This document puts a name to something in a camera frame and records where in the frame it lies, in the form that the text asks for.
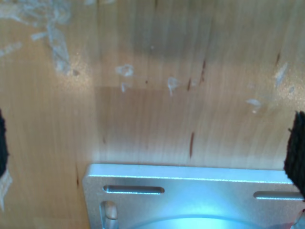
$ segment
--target metal plate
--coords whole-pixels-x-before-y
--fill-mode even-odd
[[[305,208],[284,171],[93,164],[82,183],[92,229],[103,201],[120,229],[286,229]]]

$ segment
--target wood grain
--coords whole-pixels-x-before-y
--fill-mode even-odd
[[[0,49],[23,44],[0,58],[13,178],[0,227],[89,228],[90,163],[282,169],[305,104],[304,23],[302,0],[73,1],[63,75],[30,39],[42,28],[0,20]]]

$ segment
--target white residue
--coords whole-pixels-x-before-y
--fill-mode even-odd
[[[131,64],[125,64],[122,66],[118,66],[115,68],[115,70],[119,75],[122,75],[124,77],[133,76],[133,66]]]
[[[33,41],[37,41],[41,38],[44,38],[48,36],[48,32],[39,32],[39,33],[34,33],[30,37],[32,38]]]
[[[275,74],[275,87],[278,87],[283,82],[285,77],[285,72],[288,67],[288,63],[284,63],[284,65],[280,68],[280,70]]]
[[[111,4],[111,3],[115,3],[116,0],[102,0],[103,4]]]
[[[257,113],[257,111],[261,108],[262,104],[260,101],[256,99],[248,99],[246,101],[248,104],[252,104],[254,106],[253,113]]]
[[[248,88],[254,89],[255,88],[255,84],[254,83],[248,83]]]
[[[179,87],[179,85],[180,85],[180,82],[177,79],[175,79],[173,77],[168,78],[167,86],[168,86],[168,89],[170,90],[171,96],[173,95],[173,90],[175,90],[175,88]]]
[[[128,83],[122,83],[121,84],[122,92],[124,93],[128,87],[130,87],[130,85]]]
[[[65,37],[60,30],[52,26],[48,26],[48,35],[55,69],[67,74],[70,70],[70,61]]]
[[[84,1],[84,5],[86,5],[86,6],[92,5],[94,3],[96,3],[96,0],[85,0]]]
[[[21,42],[16,42],[16,43],[13,43],[13,44],[9,44],[7,46],[5,46],[3,49],[0,50],[0,58],[2,56],[5,56],[11,52],[14,52],[18,49],[20,49],[22,47],[22,43]]]
[[[0,3],[0,19],[12,19],[34,27],[45,27],[52,48],[57,71],[68,73],[69,54],[62,32],[56,24],[66,24],[71,17],[70,3],[66,0],[6,0]],[[44,34],[33,34],[35,41]]]
[[[10,176],[8,170],[4,172],[0,178],[0,207],[4,211],[4,197],[9,190],[10,185],[12,184],[13,179]]]

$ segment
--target black fabric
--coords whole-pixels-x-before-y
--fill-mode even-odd
[[[305,198],[305,113],[296,112],[287,145],[284,170]]]
[[[6,164],[9,156],[5,141],[5,131],[5,121],[2,118],[2,113],[0,110],[0,177],[4,174],[6,170]]]

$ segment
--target light wood panel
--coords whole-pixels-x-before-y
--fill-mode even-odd
[[[88,228],[81,179],[93,162],[283,168],[305,102],[304,1],[106,2],[73,1],[58,26],[68,75],[47,38],[30,39],[44,28],[0,20],[0,48],[23,44],[0,58],[13,178],[1,228]],[[125,64],[133,76],[116,72]]]

